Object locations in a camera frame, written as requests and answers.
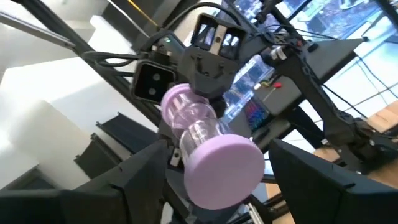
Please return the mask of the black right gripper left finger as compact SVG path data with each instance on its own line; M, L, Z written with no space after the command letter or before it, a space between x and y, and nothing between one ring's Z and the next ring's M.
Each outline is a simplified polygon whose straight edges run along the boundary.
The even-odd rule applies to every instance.
M75 190L3 190L1 223L159 223L167 159L159 140Z

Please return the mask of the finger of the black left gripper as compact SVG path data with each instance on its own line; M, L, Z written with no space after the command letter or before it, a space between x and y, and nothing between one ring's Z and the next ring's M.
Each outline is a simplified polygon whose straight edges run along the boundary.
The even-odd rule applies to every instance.
M186 76L197 95L221 97L239 70L239 50L246 36L239 25L200 14L191 46L185 48L178 63L178 73Z
M166 123L160 123L157 135L159 139L168 140L168 143L170 143L172 147L175 145L174 143L177 143L171 128L167 126ZM188 215L186 217L183 215L183 220L187 223L227 223L233 216L235 216L241 206L241 204L237 204L221 210L207 210L200 208L193 204L188 198L185 187L183 186L182 168L169 166L169 169L166 171L166 177L171 189L174 190L184 204L184 207L188 210ZM173 221L171 223L183 223L181 221L177 221L177 215L179 214L180 213L177 212L177 209L174 209Z

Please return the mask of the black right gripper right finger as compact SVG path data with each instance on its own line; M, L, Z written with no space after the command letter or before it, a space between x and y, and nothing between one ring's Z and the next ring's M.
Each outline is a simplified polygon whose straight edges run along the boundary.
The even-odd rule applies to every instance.
M280 139L269 159L295 223L397 224L397 189Z

